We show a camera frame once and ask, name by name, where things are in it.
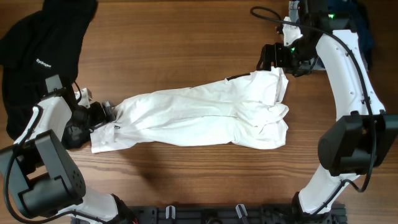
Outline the white Puma t-shirt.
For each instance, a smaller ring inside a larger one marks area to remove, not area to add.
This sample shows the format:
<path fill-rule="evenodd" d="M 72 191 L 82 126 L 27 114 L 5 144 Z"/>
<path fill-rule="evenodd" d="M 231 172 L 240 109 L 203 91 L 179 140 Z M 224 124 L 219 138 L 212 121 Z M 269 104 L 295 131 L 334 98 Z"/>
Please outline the white Puma t-shirt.
<path fill-rule="evenodd" d="M 282 102 L 288 83 L 282 69 L 272 68 L 130 97 L 114 108 L 115 121 L 91 134 L 91 151 L 129 149 L 143 142 L 276 149 L 285 144 L 289 128 L 284 121 L 289 107 Z"/>

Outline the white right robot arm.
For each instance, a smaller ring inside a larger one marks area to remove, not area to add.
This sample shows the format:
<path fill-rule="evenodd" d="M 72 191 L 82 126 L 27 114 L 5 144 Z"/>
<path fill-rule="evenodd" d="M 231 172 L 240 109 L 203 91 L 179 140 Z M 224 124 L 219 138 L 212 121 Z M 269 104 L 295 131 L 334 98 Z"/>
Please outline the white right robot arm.
<path fill-rule="evenodd" d="M 320 164 L 310 182 L 294 196 L 301 220 L 329 213 L 347 186 L 364 192 L 397 137 L 397 116 L 386 112 L 374 92 L 349 14 L 307 11 L 300 22 L 277 19 L 281 43 L 265 45 L 259 67 L 276 66 L 299 74 L 301 64 L 323 63 L 336 108 L 335 124 L 318 142 Z"/>

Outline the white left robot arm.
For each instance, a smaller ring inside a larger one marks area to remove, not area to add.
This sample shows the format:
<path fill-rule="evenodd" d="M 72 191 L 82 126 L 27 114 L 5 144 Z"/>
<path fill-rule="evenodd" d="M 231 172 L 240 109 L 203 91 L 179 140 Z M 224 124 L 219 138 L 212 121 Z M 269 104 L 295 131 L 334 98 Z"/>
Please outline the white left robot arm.
<path fill-rule="evenodd" d="M 32 108 L 33 115 L 14 144 L 1 150 L 4 201 L 21 223 L 48 223 L 70 216 L 73 223 L 134 223 L 135 214 L 113 194 L 88 188 L 61 139 L 75 96 L 52 93 Z"/>

